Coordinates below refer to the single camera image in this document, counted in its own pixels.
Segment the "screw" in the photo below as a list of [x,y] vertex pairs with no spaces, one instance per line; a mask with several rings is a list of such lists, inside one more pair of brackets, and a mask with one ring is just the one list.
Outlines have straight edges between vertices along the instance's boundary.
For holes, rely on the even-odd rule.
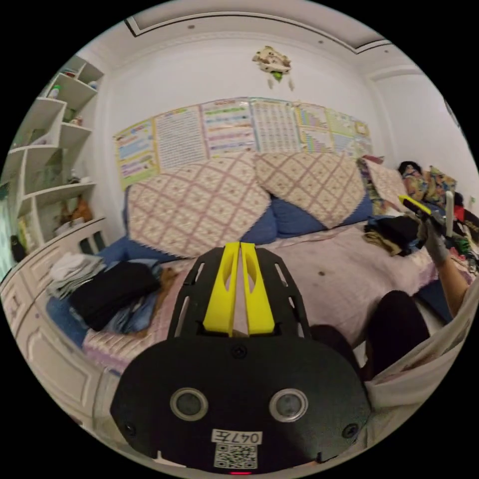
[[344,439],[351,439],[353,436],[356,435],[356,433],[359,431],[359,426],[357,424],[348,424],[344,429],[343,429],[343,438]]
[[125,431],[126,431],[126,434],[128,434],[129,436],[134,436],[136,434],[135,426],[131,423],[125,424]]
[[246,357],[247,349],[242,344],[237,344],[231,348],[231,354],[235,359],[243,359]]

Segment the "camera lens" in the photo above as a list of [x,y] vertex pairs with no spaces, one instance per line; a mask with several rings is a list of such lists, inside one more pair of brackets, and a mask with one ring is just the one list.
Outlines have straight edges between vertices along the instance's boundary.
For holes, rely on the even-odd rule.
[[308,407],[305,394],[297,389],[282,389],[269,402],[269,412],[280,422],[297,421]]
[[184,421],[197,421],[208,411],[208,401],[197,389],[182,388],[173,393],[170,400],[173,414]]

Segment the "patterned pillow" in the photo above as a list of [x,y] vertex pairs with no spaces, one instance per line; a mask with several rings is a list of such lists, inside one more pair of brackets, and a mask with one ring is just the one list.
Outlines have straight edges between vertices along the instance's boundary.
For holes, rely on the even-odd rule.
[[358,169],[344,153],[263,153],[256,156],[260,184],[282,200],[334,228],[361,204]]
[[456,191],[457,181],[445,175],[441,170],[431,166],[429,171],[429,188],[425,200],[441,208],[446,206],[446,191]]
[[429,187],[423,175],[411,165],[408,165],[403,173],[403,183],[408,195],[416,201],[422,201]]
[[239,241],[271,203],[253,158],[244,152],[190,163],[135,183],[128,192],[130,239],[186,258]]
[[401,174],[371,161],[366,162],[371,181],[381,199],[389,202],[398,211],[407,211],[399,200],[399,195],[407,195]]
[[363,158],[366,160],[382,165],[384,163],[384,156],[373,156],[373,155],[363,155]]

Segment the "wall decoration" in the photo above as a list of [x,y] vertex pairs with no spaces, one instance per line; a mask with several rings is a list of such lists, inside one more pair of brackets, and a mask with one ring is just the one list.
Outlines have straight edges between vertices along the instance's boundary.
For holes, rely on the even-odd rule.
[[207,159],[199,105],[162,113],[154,121],[161,169]]
[[291,103],[251,98],[257,150],[261,153],[300,151],[298,128]]
[[121,131],[113,139],[122,189],[158,174],[152,118]]
[[201,113],[210,158],[255,149],[256,140],[247,98],[204,103]]
[[[291,71],[291,60],[286,56],[279,53],[272,46],[265,46],[263,50],[259,50],[253,57],[262,71],[269,74],[268,85],[273,88],[273,78],[279,83],[284,75],[288,75]],[[294,90],[294,84],[291,77],[289,78],[288,85],[291,91]]]
[[256,150],[373,154],[368,126],[330,108],[272,98],[228,98],[178,108],[114,136],[123,189],[187,163]]

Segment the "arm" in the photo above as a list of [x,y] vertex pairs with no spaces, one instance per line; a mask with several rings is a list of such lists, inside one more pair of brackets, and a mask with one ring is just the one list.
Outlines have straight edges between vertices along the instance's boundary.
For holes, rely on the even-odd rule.
[[421,224],[418,237],[425,242],[425,247],[438,269],[449,311],[455,317],[469,285],[456,268],[441,233],[436,230],[430,220]]
[[446,261],[438,266],[438,272],[449,311],[451,312],[451,315],[455,317],[463,303],[464,295],[466,294],[469,285],[461,273],[459,273],[451,256],[448,256]]

